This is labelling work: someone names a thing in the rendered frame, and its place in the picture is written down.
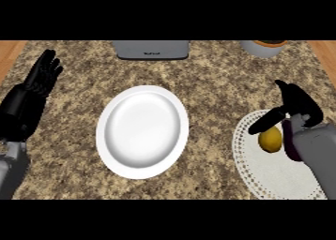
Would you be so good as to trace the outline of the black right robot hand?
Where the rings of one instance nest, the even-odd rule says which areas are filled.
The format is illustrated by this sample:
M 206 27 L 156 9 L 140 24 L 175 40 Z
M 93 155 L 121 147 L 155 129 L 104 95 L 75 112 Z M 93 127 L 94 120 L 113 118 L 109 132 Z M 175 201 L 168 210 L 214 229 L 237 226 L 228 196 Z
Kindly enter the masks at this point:
M 322 107 L 302 88 L 296 84 L 288 83 L 283 80 L 276 80 L 276 84 L 279 85 L 282 91 L 283 105 L 271 109 L 252 124 L 249 127 L 251 135 L 265 132 L 286 119 L 286 115 L 308 115 L 310 118 L 302 124 L 305 128 L 316 127 L 324 121 L 324 112 Z

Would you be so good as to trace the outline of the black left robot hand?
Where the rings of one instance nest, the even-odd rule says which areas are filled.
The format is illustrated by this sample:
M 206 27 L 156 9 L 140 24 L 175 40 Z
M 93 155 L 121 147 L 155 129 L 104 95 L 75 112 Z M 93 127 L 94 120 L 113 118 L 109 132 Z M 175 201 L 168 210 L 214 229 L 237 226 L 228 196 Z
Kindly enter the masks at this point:
M 57 51 L 47 50 L 25 82 L 14 86 L 0 103 L 2 142 L 25 142 L 35 134 L 62 71 Z

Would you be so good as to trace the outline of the yellow lemon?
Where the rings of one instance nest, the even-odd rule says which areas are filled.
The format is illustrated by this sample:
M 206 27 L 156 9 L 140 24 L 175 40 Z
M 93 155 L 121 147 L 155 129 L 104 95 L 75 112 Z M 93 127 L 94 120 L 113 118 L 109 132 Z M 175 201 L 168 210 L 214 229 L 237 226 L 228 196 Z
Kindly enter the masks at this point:
M 277 127 L 271 127 L 267 131 L 259 133 L 258 136 L 259 147 L 268 153 L 276 153 L 282 149 L 283 137 Z

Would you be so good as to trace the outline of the white lace placemat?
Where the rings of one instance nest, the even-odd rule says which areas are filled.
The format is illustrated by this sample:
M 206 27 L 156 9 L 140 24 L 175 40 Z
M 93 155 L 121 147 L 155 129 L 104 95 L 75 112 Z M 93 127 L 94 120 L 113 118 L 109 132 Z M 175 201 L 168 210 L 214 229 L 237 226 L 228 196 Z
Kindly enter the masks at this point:
M 233 139 L 233 153 L 240 177 L 261 200 L 326 200 L 313 171 L 302 162 L 293 161 L 285 148 L 268 153 L 258 144 L 258 135 L 249 127 L 268 113 L 251 112 L 239 121 Z

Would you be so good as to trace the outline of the white oval plate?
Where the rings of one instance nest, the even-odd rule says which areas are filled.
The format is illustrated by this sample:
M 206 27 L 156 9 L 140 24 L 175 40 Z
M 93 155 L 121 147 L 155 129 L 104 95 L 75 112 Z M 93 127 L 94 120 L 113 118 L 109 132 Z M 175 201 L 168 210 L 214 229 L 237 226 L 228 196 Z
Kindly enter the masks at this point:
M 160 86 L 135 86 L 115 96 L 101 112 L 101 161 L 121 177 L 149 179 L 177 162 L 189 136 L 189 112 L 178 96 Z

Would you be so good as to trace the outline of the grey plant pot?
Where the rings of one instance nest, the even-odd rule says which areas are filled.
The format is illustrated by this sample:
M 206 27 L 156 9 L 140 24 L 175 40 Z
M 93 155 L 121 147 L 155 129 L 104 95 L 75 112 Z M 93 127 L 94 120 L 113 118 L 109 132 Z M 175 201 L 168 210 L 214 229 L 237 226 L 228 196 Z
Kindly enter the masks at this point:
M 254 56 L 270 58 L 280 54 L 288 41 L 279 40 L 276 43 L 261 40 L 242 40 L 240 45 L 243 50 Z

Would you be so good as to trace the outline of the grey appliance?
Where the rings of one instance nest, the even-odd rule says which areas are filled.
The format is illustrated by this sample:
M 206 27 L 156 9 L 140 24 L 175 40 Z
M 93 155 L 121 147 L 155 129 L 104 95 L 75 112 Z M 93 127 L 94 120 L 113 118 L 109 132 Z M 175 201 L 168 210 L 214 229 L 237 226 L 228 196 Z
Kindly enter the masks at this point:
M 122 59 L 186 59 L 190 56 L 187 40 L 115 40 Z

